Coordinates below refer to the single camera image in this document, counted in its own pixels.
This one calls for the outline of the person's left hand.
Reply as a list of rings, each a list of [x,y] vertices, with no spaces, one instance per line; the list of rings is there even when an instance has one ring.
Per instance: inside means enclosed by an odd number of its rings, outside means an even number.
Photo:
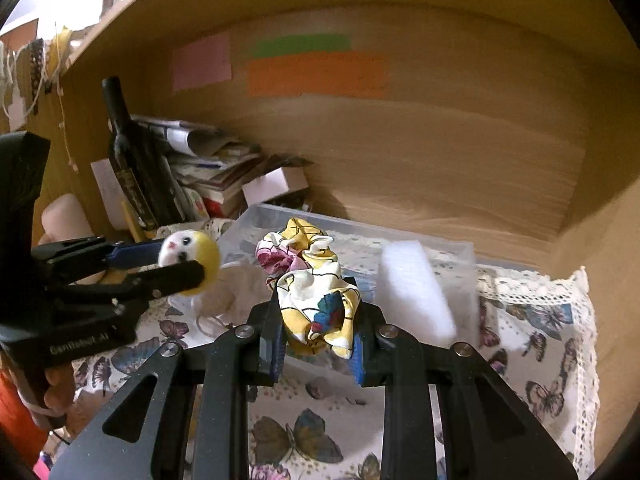
[[[9,374],[18,398],[39,429],[55,430],[66,424],[66,412],[75,395],[72,364],[65,363],[46,370],[32,368],[25,372],[10,361]]]

